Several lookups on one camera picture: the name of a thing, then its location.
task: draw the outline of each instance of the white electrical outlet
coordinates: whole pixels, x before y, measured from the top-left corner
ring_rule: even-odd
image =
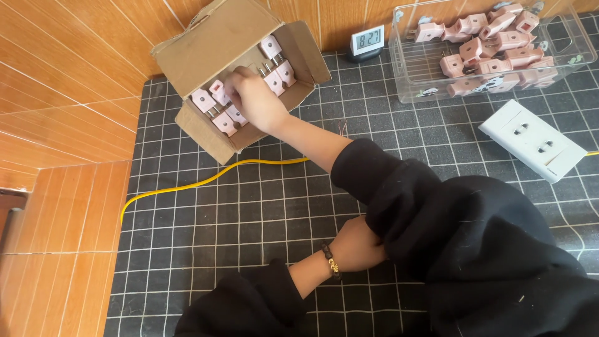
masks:
[[[587,154],[515,100],[479,129],[550,183],[562,179]]]

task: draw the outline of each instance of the cardboard box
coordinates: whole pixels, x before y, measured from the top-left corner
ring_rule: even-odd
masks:
[[[224,82],[239,65],[256,74],[258,67],[264,69],[264,62],[272,65],[257,46],[269,34],[277,38],[295,72],[296,84],[279,96],[291,111],[314,91],[316,84],[330,80],[331,74],[306,23],[285,24],[258,0],[214,0],[182,34],[152,50],[161,70],[183,98],[175,121],[221,164],[266,134],[248,123],[227,137],[189,95],[198,88],[208,91],[216,79]]]

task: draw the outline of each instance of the black sweatshirt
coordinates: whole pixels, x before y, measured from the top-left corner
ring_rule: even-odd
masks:
[[[368,205],[366,222],[397,268],[425,283],[432,336],[599,336],[599,282],[555,246],[520,191],[483,176],[441,182],[364,139],[343,149],[331,179]],[[284,336],[304,314],[274,260],[220,280],[175,334]]]

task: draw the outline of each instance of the clear plastic container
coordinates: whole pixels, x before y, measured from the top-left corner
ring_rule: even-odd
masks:
[[[535,48],[546,49],[545,56],[553,57],[551,67],[468,74],[451,79],[443,74],[439,62],[444,54],[459,54],[463,43],[440,38],[417,43],[408,38],[414,35],[410,31],[416,30],[419,22],[444,23],[450,27],[471,14],[495,11],[494,7],[499,3],[497,0],[433,0],[395,7],[389,47],[402,103],[546,88],[597,60],[597,53],[569,0],[512,2],[533,8],[538,13],[539,25],[531,32],[537,37],[533,44]],[[547,73],[552,75],[550,80],[528,84],[534,82],[529,79],[542,78]]]

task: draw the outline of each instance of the black grid mat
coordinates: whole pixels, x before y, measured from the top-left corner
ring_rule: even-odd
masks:
[[[595,20],[586,16],[583,23],[599,47]],[[392,155],[418,158],[442,179],[482,174],[508,182],[546,216],[559,245],[599,278],[599,156],[584,158],[550,185],[477,128],[516,98],[587,151],[597,150],[599,62],[542,91],[412,105],[395,95],[389,50],[360,67],[337,55],[325,60],[333,80],[292,114],[335,133],[347,119],[350,138],[369,138]],[[148,81],[142,98],[128,198],[224,168],[174,123],[181,99],[165,79]],[[300,156],[267,137],[230,163]],[[206,186],[137,201],[125,214],[104,335],[171,336],[190,301],[223,275],[274,257],[298,262],[364,212],[312,162],[246,164]],[[343,286],[327,282],[306,298],[309,313],[301,330],[327,337],[429,330],[423,288],[397,275],[390,263],[345,273]]]

